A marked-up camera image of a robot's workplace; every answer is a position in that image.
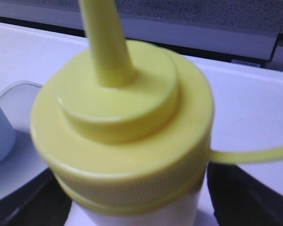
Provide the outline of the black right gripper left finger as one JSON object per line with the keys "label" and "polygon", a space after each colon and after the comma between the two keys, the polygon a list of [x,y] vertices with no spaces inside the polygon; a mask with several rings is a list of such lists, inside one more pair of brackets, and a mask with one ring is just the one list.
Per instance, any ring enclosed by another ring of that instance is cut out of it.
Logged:
{"label": "black right gripper left finger", "polygon": [[63,226],[72,201],[50,169],[0,200],[0,226]]}

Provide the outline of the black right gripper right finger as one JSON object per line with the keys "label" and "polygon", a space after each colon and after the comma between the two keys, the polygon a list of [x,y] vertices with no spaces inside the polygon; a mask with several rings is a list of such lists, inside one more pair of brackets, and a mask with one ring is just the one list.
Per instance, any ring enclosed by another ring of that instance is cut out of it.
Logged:
{"label": "black right gripper right finger", "polygon": [[238,166],[210,162],[207,185],[220,226],[283,226],[283,196]]}

